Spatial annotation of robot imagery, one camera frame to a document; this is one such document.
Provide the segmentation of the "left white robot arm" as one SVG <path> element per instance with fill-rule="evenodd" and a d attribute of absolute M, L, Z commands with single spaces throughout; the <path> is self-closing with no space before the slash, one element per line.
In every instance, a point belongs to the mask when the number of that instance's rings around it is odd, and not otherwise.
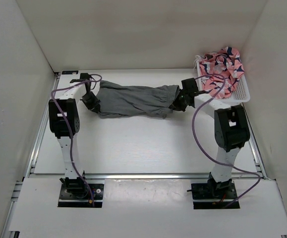
<path fill-rule="evenodd" d="M 98 74 L 84 74 L 70 81 L 66 88 L 51 91 L 49 100 L 49 126 L 60 144 L 64 161 L 64 178 L 61 182 L 67 192 L 78 199 L 94 200 L 93 191 L 85 178 L 79 160 L 77 134 L 80 119 L 77 104 L 83 102 L 87 109 L 97 110 L 100 101 L 92 92 L 102 77 Z"/>

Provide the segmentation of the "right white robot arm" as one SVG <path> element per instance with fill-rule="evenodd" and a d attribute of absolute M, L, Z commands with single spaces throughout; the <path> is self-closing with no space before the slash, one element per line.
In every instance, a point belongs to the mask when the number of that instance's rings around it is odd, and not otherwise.
<path fill-rule="evenodd" d="M 204 91 L 180 89 L 170 107 L 175 111 L 185 111 L 188 106 L 196 109 L 192 118 L 192 133 L 196 144 L 203 154 L 215 163 L 209 173 L 207 192 L 212 198 L 219 198 L 231 188 L 235 159 L 250 138 L 244 108 L 241 105 L 223 103 Z M 214 137 L 218 145 L 215 159 L 209 156 L 197 138 L 195 119 L 199 111 L 205 112 L 214 120 Z"/>

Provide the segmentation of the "grey shorts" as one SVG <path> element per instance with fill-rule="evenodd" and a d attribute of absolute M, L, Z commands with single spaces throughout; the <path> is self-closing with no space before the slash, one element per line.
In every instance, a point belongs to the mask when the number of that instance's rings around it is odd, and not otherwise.
<path fill-rule="evenodd" d="M 171 104 L 178 96 L 178 85 L 121 86 L 102 81 L 96 95 L 99 102 L 97 114 L 102 118 L 148 116 L 166 118 L 173 112 Z"/>

